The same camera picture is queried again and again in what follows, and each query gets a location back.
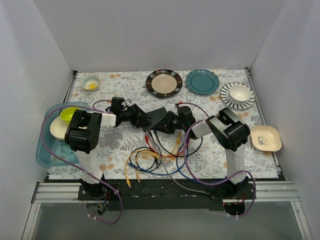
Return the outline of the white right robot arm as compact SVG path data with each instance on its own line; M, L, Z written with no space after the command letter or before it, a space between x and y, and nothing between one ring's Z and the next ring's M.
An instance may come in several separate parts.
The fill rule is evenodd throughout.
M172 111L154 125L153 130L173 134L176 130L185 133L184 145L189 140L197 140L213 134L225 150L227 173L224 180L207 183L191 173L193 179L202 185L209 186L212 195L237 199L245 192L249 178L245 170L245 146L250 129L234 112L225 107L216 115L205 120L196 121L188 106L178 108L177 114Z

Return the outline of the black network switch box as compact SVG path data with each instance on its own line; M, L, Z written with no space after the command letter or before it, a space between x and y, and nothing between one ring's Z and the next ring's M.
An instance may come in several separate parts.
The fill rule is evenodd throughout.
M146 114L150 117L147 120L147 125L142 129L143 131L151 130L156 124L158 124L166 115L168 111L165 107L161 107L152 111L147 112Z

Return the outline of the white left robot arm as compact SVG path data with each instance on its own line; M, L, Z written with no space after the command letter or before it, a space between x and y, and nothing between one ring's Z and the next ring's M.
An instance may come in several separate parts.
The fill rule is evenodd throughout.
M123 122L142 128L151 123L152 116L145 113L136 104L127 104L123 97L113 97L106 112L88 112L76 109L65 132L64 142L77 156L85 176L80 180L86 192L95 199L106 196L106 187L100 183L104 180L103 171L97 160L96 147L101 128L118 127Z

